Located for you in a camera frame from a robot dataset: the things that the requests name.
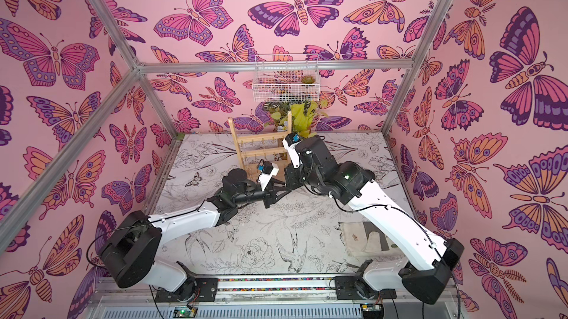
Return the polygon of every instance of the purple butterfly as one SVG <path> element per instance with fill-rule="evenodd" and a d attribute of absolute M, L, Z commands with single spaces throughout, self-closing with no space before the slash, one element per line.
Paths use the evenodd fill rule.
<path fill-rule="evenodd" d="M 413 40 L 420 38 L 422 36 L 422 32 L 424 31 L 424 27 L 426 27 L 426 23 L 428 22 L 429 17 L 430 16 L 423 16 L 413 20 L 406 28 L 406 31 L 404 32 L 404 38 L 402 40 L 410 43 Z"/>
<path fill-rule="evenodd" d="M 355 106 L 355 110 L 362 110 L 363 113 L 370 112 L 373 116 L 379 115 L 384 116 L 388 112 L 388 107 L 391 105 L 398 89 L 398 85 L 395 84 L 396 79 L 387 80 L 383 86 L 382 97 L 375 95 L 376 101 L 373 102 L 363 102 Z"/>
<path fill-rule="evenodd" d="M 95 70 L 98 51 L 83 43 L 69 44 L 61 51 L 48 48 L 26 28 L 0 18 L 2 52 L 24 62 L 24 70 L 32 86 L 53 86 L 57 75 L 73 89 L 85 90 L 85 73 Z"/>
<path fill-rule="evenodd" d="M 420 168 L 412 159 L 412 155 L 408 151 L 408 148 L 401 144 L 401 171 L 404 175 L 404 180 L 408 182 L 414 182 L 414 187 L 412 193 L 417 195 L 421 201 L 424 200 L 424 196 L 430 198 L 438 194 L 440 189 L 434 180 L 422 171 L 418 171 Z"/>
<path fill-rule="evenodd" d="M 267 110 L 262 109 L 264 103 L 260 102 L 259 105 L 254 110 L 254 114 L 249 117 L 236 117 L 233 118 L 233 123 L 236 129 L 248 129 L 249 131 L 262 131 L 266 123 L 273 124 L 274 120 L 270 116 Z M 229 123 L 225 122 L 225 126 L 229 128 Z"/>
<path fill-rule="evenodd" d="M 97 255 L 101 254 L 104 244 L 111 236 L 111 231 L 116 229 L 116 227 L 117 222 L 112 214 L 108 210 L 103 211 L 95 230 L 95 252 Z M 91 267 L 81 281 L 77 291 L 75 291 L 69 312 L 67 313 L 67 319 L 76 319 L 89 305 L 89 299 L 94 294 L 100 278 L 110 276 L 110 273 L 100 266 L 103 265 L 103 262 L 98 256 L 93 256 L 92 254 L 88 254 L 88 256 L 91 262 L 97 266 Z"/>
<path fill-rule="evenodd" d="M 211 100 L 201 100 L 193 102 L 191 105 L 197 108 L 207 108 L 216 112 L 218 110 L 222 110 L 227 113 L 231 113 L 233 110 L 230 107 L 233 107 L 235 104 L 240 105 L 241 101 L 235 97 L 235 91 L 231 88 L 227 87 L 227 84 L 222 78 L 215 78 L 215 91 L 213 91 L 210 87 L 205 87 L 210 95 L 202 95 L 199 94 L 204 99 L 211 99 Z"/>
<path fill-rule="evenodd" d="M 294 0 L 294 4 L 266 2 L 252 7 L 248 15 L 253 21 L 268 29 L 280 22 L 274 28 L 274 34 L 277 37 L 283 37 L 286 34 L 297 36 L 300 34 L 298 18 L 303 24 L 308 24 L 309 16 L 316 27 L 323 28 L 327 21 L 339 16 L 339 11 L 333 7 L 318 5 L 339 6 L 342 2 L 343 0 L 304 0 L 304 2 Z"/>
<path fill-rule="evenodd" d="M 124 181 L 113 181 L 104 185 L 101 196 L 108 199 L 110 204 L 118 204 L 122 215 L 132 209 L 133 200 L 140 203 L 146 199 L 146 185 L 150 182 L 152 166 L 147 164 L 142 166 L 136 178 Z"/>
<path fill-rule="evenodd" d="M 493 53 L 489 59 L 489 65 L 493 67 L 489 81 L 508 80 L 505 88 L 515 89 L 503 100 L 501 109 L 512 114 L 511 121 L 516 125 L 523 125 L 529 120 L 534 93 L 533 123 L 554 131 L 568 131 L 568 86 L 552 76 L 538 75 L 547 66 L 554 71 L 552 65 L 546 64 L 548 57 L 545 52 L 544 61 L 534 63 L 539 42 L 540 28 L 535 14 L 529 7 L 521 7 L 511 18 L 500 43 L 501 48 L 515 54 L 521 61 L 502 51 Z"/>
<path fill-rule="evenodd" d="M 315 127 L 316 131 L 332 131 L 334 129 L 339 129 L 345 127 L 347 124 L 351 123 L 351 119 L 346 117 L 331 116 L 331 117 L 321 117 L 315 116 L 310 128 Z"/>
<path fill-rule="evenodd" d="M 329 50 L 317 45 L 306 45 L 304 54 L 312 54 L 308 55 L 306 60 L 362 60 L 367 58 L 365 49 L 368 43 L 367 38 L 363 37 L 363 31 L 359 28 L 353 28 L 343 39 L 339 52 L 337 52 L 337 48 L 331 53 Z M 335 70 L 320 70 L 320 75 L 323 78 L 329 78 L 334 72 Z"/>
<path fill-rule="evenodd" d="M 7 125 L 12 120 L 12 102 L 14 98 L 7 87 L 0 86 L 0 125 Z M 12 140 L 9 131 L 0 129 L 0 146 L 7 145 Z"/>
<path fill-rule="evenodd" d="M 146 127 L 140 129 L 138 133 L 136 132 L 136 125 L 132 128 L 132 133 L 129 132 L 126 124 L 124 125 L 124 133 L 114 124 L 109 125 L 110 135 L 114 138 L 114 147 L 118 152 L 121 152 L 122 162 L 124 164 L 128 163 L 128 160 L 132 160 L 134 157 L 134 162 L 140 160 L 140 152 L 144 149 L 144 138 L 146 138 Z"/>
<path fill-rule="evenodd" d="M 176 13 L 162 18 L 154 27 L 160 37 L 173 37 L 176 40 L 189 38 L 203 46 L 213 39 L 209 26 L 223 29 L 233 19 L 221 7 L 223 0 L 191 0 L 194 9 L 189 8 L 188 14 Z"/>
<path fill-rule="evenodd" d="M 485 245 L 479 239 L 472 239 L 470 243 L 475 251 L 478 252 L 478 254 L 474 253 L 473 255 L 479 262 L 470 259 L 469 266 L 471 266 L 476 275 L 481 277 L 483 289 L 497 302 L 503 315 L 505 315 L 507 319 L 517 319 L 511 299 L 507 295 L 505 287 L 501 285 L 501 282 L 499 282 L 497 278 L 503 279 L 509 293 L 519 302 L 523 301 L 507 279 L 522 282 L 526 282 L 527 280 L 517 271 L 502 271 L 498 266 L 513 266 L 518 264 L 522 259 L 527 257 L 527 248 L 515 242 L 501 244 L 493 238 L 485 238 Z"/>

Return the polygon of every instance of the pink butterfly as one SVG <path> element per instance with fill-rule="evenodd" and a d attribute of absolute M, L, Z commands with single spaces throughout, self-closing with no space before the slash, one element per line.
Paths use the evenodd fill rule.
<path fill-rule="evenodd" d="M 170 145 L 172 142 L 172 136 L 167 132 L 167 130 L 158 124 L 152 124 L 150 129 L 156 136 L 156 144 L 159 147 L 164 147 L 164 145 Z"/>
<path fill-rule="evenodd" d="M 308 24 L 308 16 L 318 28 L 323 28 L 327 21 L 339 16 L 339 10 L 336 8 L 319 6 L 320 4 L 339 6 L 342 2 L 343 0 L 294 0 L 293 5 L 286 2 L 266 2 L 252 7 L 248 15 L 254 22 L 268 29 L 280 22 L 274 28 L 277 37 L 286 34 L 297 36 L 300 34 L 299 21 Z"/>
<path fill-rule="evenodd" d="M 198 128 L 199 121 L 191 116 L 191 112 L 186 107 L 178 111 L 178 118 L 174 118 L 174 127 L 178 133 L 190 133 L 192 129 Z"/>
<path fill-rule="evenodd" d="M 118 152 L 121 152 L 122 162 L 124 164 L 128 163 L 128 160 L 132 160 L 134 157 L 134 161 L 138 162 L 140 160 L 140 152 L 144 149 L 144 138 L 146 138 L 146 127 L 140 129 L 138 133 L 136 133 L 136 125 L 132 128 L 132 133 L 128 131 L 128 127 L 126 124 L 124 125 L 124 133 L 118 129 L 118 127 L 114 124 L 109 125 L 110 134 L 114 138 L 114 147 Z"/>
<path fill-rule="evenodd" d="M 270 116 L 267 110 L 262 109 L 264 103 L 260 102 L 259 105 L 254 110 L 254 114 L 249 115 L 249 117 L 236 117 L 233 118 L 233 123 L 235 123 L 236 129 L 248 129 L 249 131 L 262 131 L 265 124 L 274 124 L 274 120 Z M 229 128 L 229 123 L 225 122 L 224 125 Z"/>
<path fill-rule="evenodd" d="M 317 45 L 306 45 L 304 47 L 304 54 L 311 54 L 307 56 L 306 60 L 366 59 L 367 52 L 364 50 L 367 48 L 368 43 L 367 38 L 363 37 L 363 31 L 359 28 L 353 28 L 343 39 L 339 52 L 337 52 L 337 48 L 331 53 L 329 50 Z M 334 72 L 335 70 L 320 70 L 320 75 L 323 78 L 329 78 Z"/>
<path fill-rule="evenodd" d="M 191 4 L 194 9 L 189 8 L 186 0 L 188 15 L 176 13 L 164 17 L 155 25 L 154 31 L 162 38 L 172 37 L 179 41 L 189 38 L 205 46 L 213 39 L 213 33 L 208 28 L 210 25 L 223 29 L 233 21 L 221 7 L 223 0 L 191 0 Z"/>
<path fill-rule="evenodd" d="M 377 97 L 375 95 L 376 101 L 373 102 L 364 102 L 359 103 L 355 106 L 355 110 L 362 110 L 363 113 L 370 112 L 373 116 L 384 116 L 388 112 L 388 107 L 391 105 L 394 99 L 394 95 L 396 94 L 396 90 L 398 89 L 398 85 L 396 85 L 394 80 L 388 80 L 385 82 L 383 86 L 382 97 Z"/>
<path fill-rule="evenodd" d="M 111 61 L 110 83 L 112 84 L 112 87 L 116 87 L 121 80 L 122 80 L 122 75 L 120 74 L 120 71 L 118 71 L 118 68 L 115 65 L 115 63 Z M 133 107 L 132 110 L 134 111 L 136 119 L 138 120 L 138 122 L 140 122 L 140 124 L 144 125 L 144 121 L 142 120 L 142 111 L 144 110 L 145 101 L 146 101 L 146 94 L 144 93 L 144 90 L 142 90 L 141 87 L 139 88 L 132 87 L 130 91 L 128 91 L 128 93 L 124 95 L 124 97 L 122 97 L 120 102 L 118 102 L 117 106 L 112 111 L 112 113 L 119 112 L 124 106 L 124 102 L 126 102 L 126 107 L 128 109 Z"/>
<path fill-rule="evenodd" d="M 197 108 L 207 108 L 212 110 L 213 112 L 218 111 L 221 109 L 224 112 L 231 113 L 233 110 L 230 107 L 233 107 L 235 104 L 240 105 L 241 101 L 235 97 L 235 91 L 227 87 L 225 81 L 222 78 L 215 78 L 215 90 L 217 91 L 218 96 L 215 94 L 210 87 L 205 87 L 210 95 L 202 95 L 199 94 L 204 99 L 212 99 L 212 100 L 201 100 L 193 102 L 191 105 Z"/>
<path fill-rule="evenodd" d="M 87 3 L 89 11 L 91 11 L 91 15 L 93 15 L 93 17 L 91 17 L 91 29 L 89 32 L 89 37 L 91 39 L 94 39 L 99 35 L 101 31 L 103 31 L 104 35 L 107 35 L 106 28 L 103 26 L 101 19 L 99 18 L 98 14 L 96 13 L 95 9 L 93 8 L 89 0 L 85 0 L 85 3 Z M 128 24 L 124 22 L 124 21 L 146 22 L 148 20 L 146 17 L 142 17 L 138 13 L 135 13 L 127 8 L 118 7 L 118 3 L 115 0 L 104 0 L 104 3 L 106 3 L 107 7 L 109 7 L 110 12 L 112 13 L 112 16 L 116 19 L 118 27 L 120 28 L 120 31 L 122 31 L 124 38 L 126 38 L 129 41 L 146 43 L 146 41 L 138 34 L 133 33 L 130 30 L 126 29 L 125 27 L 127 27 Z M 114 44 L 114 42 L 109 36 L 110 55 L 114 54 L 114 50 L 116 48 L 117 46 Z"/>
<path fill-rule="evenodd" d="M 137 203 L 146 199 L 146 185 L 150 182 L 150 174 L 152 166 L 150 164 L 142 166 L 136 178 L 127 179 L 130 183 L 124 181 L 112 181 L 104 185 L 101 190 L 101 197 L 110 201 L 110 204 L 118 204 L 122 215 L 128 213 L 132 209 L 133 201 Z"/>
<path fill-rule="evenodd" d="M 68 87 L 85 90 L 85 73 L 95 70 L 99 59 L 95 47 L 75 43 L 59 52 L 57 46 L 48 48 L 29 30 L 3 18 L 0 18 L 0 32 L 2 52 L 24 62 L 32 86 L 53 86 L 57 75 L 63 74 Z"/>

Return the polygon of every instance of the butterfly wallpaper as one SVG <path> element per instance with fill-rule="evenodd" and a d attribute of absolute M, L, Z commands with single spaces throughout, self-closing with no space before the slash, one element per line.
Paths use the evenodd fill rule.
<path fill-rule="evenodd" d="M 465 246 L 471 318 L 568 315 L 562 2 L 454 0 L 390 133 L 420 221 Z"/>

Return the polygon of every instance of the flower illustration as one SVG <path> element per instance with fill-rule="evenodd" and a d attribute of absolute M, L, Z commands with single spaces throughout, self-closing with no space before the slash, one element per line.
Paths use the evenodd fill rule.
<path fill-rule="evenodd" d="M 267 273 L 268 267 L 274 266 L 272 246 L 268 245 L 264 238 L 252 239 L 243 246 L 237 261 L 243 273 Z"/>

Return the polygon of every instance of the pink wall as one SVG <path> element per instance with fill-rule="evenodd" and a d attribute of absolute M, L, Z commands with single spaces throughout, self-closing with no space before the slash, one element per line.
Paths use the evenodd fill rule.
<path fill-rule="evenodd" d="M 406 105 L 409 130 L 400 126 L 402 111 L 390 133 L 412 201 L 427 216 L 421 220 L 465 246 L 460 290 L 472 318 L 568 315 L 568 40 L 558 16 L 565 6 L 566 0 L 454 0 L 444 42 L 430 49 L 430 67 L 438 61 L 443 68 L 428 83 L 415 82 Z M 467 23 L 475 19 L 467 14 L 479 14 L 470 7 L 485 8 L 483 19 Z M 452 32 L 461 26 L 467 28 L 456 35 L 465 42 L 458 45 Z M 544 60 L 538 74 L 529 69 L 523 80 L 529 82 L 506 88 Z M 504 110 L 520 101 L 526 116 Z M 454 106 L 467 111 L 450 116 Z"/>
<path fill-rule="evenodd" d="M 3 166 L 0 171 L 0 221 L 32 184 L 33 178 L 41 173 L 45 163 L 64 146 L 65 132 L 76 131 L 72 113 L 76 111 L 83 124 L 110 93 L 113 87 L 111 66 L 115 66 L 116 79 L 117 74 L 127 71 L 120 55 L 117 52 L 114 56 L 110 54 L 106 38 L 89 38 L 91 15 L 84 0 L 47 0 L 38 5 L 38 10 L 48 6 L 52 7 L 51 13 L 46 10 L 43 16 L 28 0 L 0 3 L 3 52 L 0 54 L 0 165 Z M 57 46 L 57 55 L 52 55 L 52 45 Z M 60 76 L 55 65 L 50 65 L 53 60 L 62 64 Z M 65 81 L 73 81 L 71 77 L 75 72 L 79 73 L 78 83 L 68 86 Z M 150 130 L 153 124 L 160 124 L 156 112 L 149 102 L 143 102 L 143 108 L 141 121 L 144 126 L 128 103 L 109 117 L 100 134 L 78 157 L 78 163 L 65 174 L 66 182 L 58 184 L 50 193 L 48 198 L 52 200 L 52 206 L 49 209 L 40 206 L 8 251 L 1 255 L 0 318 L 65 318 L 68 312 L 70 317 L 75 317 L 82 310 L 92 292 L 78 291 L 78 287 L 87 273 L 94 274 L 87 261 L 87 256 L 93 256 L 94 248 L 89 254 L 87 248 L 95 238 L 99 218 L 103 212 L 109 212 L 101 222 L 109 225 L 113 216 L 117 223 L 124 217 L 119 204 L 111 204 L 109 199 L 102 197 L 105 185 L 125 181 L 124 177 L 132 178 L 142 166 L 150 165 L 152 171 L 145 180 L 146 193 L 149 192 L 156 177 L 152 152 L 163 158 L 167 151 L 166 146 L 160 148 L 156 144 Z M 53 118 L 58 116 L 62 120 L 54 121 Z M 121 130 L 126 124 L 129 131 L 136 126 L 137 133 L 146 128 L 138 162 L 129 159 L 127 165 L 123 163 L 115 149 L 110 123 Z M 54 128 L 61 135 L 63 145 L 56 138 Z M 143 206 L 143 200 L 133 202 L 132 209 Z M 69 242 L 65 248 L 68 252 L 52 250 L 56 244 L 61 244 L 60 235 L 68 224 Z M 50 252 L 54 257 L 46 260 Z M 28 272 L 34 266 L 39 269 Z M 49 285 L 40 281 L 42 276 Z M 86 289 L 92 287 L 91 282 L 86 282 Z"/>

